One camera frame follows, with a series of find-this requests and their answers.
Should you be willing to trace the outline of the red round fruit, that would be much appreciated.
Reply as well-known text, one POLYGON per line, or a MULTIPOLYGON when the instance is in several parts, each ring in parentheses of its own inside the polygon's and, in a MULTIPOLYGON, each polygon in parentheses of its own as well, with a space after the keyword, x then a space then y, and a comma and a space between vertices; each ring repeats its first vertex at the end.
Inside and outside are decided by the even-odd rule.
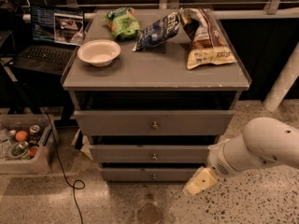
POLYGON ((38 151, 38 147, 30 147, 28 149, 28 157, 32 159, 36 155, 37 151, 38 151))

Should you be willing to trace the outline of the grey drawer cabinet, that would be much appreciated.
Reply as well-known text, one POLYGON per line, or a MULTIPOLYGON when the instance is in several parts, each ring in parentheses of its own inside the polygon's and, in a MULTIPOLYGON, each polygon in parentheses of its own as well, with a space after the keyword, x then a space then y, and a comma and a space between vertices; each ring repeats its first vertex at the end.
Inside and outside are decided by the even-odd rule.
MULTIPOLYGON (((242 62, 186 67, 190 39, 179 32, 161 46, 133 51, 121 43, 110 65, 95 68, 74 60, 63 82, 76 111, 222 110, 233 111, 250 85, 242 62)), ((211 146, 219 135, 86 135, 91 145, 211 146)), ((196 169, 203 163, 109 163, 104 168, 196 169)))

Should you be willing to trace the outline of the white bowl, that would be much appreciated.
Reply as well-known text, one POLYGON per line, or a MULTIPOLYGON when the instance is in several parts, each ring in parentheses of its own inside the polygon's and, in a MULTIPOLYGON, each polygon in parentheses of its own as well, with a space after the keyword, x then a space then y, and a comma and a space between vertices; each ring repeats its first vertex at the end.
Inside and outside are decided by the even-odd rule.
POLYGON ((121 47, 110 40, 93 40, 78 49, 78 57, 85 63, 95 67, 111 64, 121 53, 121 47))

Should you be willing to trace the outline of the grey middle drawer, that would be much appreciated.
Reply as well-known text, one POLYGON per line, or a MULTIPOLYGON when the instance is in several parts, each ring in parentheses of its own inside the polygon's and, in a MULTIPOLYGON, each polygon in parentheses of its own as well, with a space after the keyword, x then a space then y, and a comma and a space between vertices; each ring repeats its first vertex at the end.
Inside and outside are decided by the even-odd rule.
POLYGON ((208 146, 91 145, 95 161, 109 163, 206 163, 208 146))

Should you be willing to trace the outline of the grey drawer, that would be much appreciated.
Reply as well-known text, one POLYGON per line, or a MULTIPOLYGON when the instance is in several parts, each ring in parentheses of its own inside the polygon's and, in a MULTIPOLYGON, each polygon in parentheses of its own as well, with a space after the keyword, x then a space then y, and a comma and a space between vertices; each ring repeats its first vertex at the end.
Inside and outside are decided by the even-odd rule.
POLYGON ((86 135, 219 135, 234 115, 222 110, 76 111, 86 135))
POLYGON ((195 169, 104 168, 101 175, 108 182, 185 182, 195 169))
POLYGON ((206 163, 208 146, 91 145, 95 161, 109 163, 206 163))

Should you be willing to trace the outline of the clear plastic storage bin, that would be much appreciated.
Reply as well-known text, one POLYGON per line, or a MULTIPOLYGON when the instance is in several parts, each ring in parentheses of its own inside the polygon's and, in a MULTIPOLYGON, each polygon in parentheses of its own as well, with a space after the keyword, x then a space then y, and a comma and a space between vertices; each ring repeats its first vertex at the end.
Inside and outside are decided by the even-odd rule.
POLYGON ((58 140, 52 116, 46 115, 1 115, 0 116, 0 173, 1 174, 31 174, 46 173, 50 168, 50 160, 58 140), (30 159, 27 152, 20 158, 11 158, 9 149, 18 141, 16 132, 26 131, 38 125, 41 128, 37 141, 26 140, 30 147, 38 147, 36 155, 30 159))

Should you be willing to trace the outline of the orange fruit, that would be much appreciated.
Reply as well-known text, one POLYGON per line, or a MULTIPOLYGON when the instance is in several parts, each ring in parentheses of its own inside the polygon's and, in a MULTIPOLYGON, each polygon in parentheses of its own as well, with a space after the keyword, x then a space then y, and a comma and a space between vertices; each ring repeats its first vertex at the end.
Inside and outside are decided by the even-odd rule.
POLYGON ((16 132, 15 138, 18 142, 20 141, 26 141, 29 137, 28 132, 26 131, 18 131, 16 132))

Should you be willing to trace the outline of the white diagonal post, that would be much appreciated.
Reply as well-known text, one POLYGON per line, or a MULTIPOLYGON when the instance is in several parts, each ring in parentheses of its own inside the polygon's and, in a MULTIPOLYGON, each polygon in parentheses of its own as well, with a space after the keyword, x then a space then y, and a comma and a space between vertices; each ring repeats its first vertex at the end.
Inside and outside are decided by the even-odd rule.
POLYGON ((270 112, 275 111, 299 77, 299 42, 288 61, 282 68, 271 90, 263 101, 263 106, 270 112))

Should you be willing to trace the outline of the grey bottom drawer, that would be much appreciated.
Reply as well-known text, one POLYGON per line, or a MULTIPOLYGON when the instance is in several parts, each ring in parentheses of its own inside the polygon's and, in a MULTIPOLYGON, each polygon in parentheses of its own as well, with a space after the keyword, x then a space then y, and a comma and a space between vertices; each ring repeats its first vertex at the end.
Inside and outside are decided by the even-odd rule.
POLYGON ((101 175, 108 182, 185 182, 195 169, 104 168, 101 175))

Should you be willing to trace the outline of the dark soda can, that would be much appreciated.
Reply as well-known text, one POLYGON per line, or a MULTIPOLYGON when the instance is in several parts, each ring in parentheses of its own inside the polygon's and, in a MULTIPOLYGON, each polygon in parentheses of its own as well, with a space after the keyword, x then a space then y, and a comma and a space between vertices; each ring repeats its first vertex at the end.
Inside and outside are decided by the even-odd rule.
POLYGON ((33 141, 37 141, 40 137, 41 128, 38 125, 32 125, 29 128, 29 136, 33 141))

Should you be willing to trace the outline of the black laptop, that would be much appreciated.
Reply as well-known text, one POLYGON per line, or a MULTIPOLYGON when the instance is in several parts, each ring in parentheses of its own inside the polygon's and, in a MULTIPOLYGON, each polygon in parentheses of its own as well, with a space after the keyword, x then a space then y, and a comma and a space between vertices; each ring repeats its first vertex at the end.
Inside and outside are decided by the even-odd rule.
POLYGON ((32 44, 13 60, 13 67, 61 76, 84 35, 80 8, 31 5, 32 44))

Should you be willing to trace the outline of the green chip bag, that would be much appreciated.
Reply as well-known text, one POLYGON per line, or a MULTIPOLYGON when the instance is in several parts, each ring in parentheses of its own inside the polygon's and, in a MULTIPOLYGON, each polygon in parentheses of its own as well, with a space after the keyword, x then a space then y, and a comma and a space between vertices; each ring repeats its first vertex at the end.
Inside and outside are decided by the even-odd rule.
POLYGON ((120 7, 110 10, 105 16, 111 35, 115 40, 123 41, 134 39, 140 30, 135 10, 132 7, 120 7))

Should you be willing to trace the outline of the grey top drawer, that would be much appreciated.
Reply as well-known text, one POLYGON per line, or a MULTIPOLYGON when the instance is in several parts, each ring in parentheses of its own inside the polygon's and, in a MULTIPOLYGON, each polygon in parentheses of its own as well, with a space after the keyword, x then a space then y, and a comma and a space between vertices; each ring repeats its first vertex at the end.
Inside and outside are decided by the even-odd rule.
POLYGON ((234 115, 222 110, 76 111, 86 135, 219 135, 234 115))

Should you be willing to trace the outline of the green tin can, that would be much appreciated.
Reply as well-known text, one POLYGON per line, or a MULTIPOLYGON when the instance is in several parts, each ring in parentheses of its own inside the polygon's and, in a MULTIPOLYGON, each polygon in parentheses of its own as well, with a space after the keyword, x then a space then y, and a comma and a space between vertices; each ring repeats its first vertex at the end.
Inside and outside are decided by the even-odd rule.
POLYGON ((26 141, 20 141, 18 143, 15 143, 10 149, 9 149, 9 156, 11 158, 20 158, 22 157, 28 150, 29 144, 26 141))

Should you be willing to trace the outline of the brown and cream chip bag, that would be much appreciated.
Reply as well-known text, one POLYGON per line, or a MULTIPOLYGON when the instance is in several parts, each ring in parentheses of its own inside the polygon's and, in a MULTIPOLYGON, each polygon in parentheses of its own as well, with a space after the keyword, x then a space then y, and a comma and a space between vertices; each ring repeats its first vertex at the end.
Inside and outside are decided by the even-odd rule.
POLYGON ((205 8, 183 8, 180 11, 182 27, 191 40, 187 68, 235 63, 236 57, 226 39, 205 8))

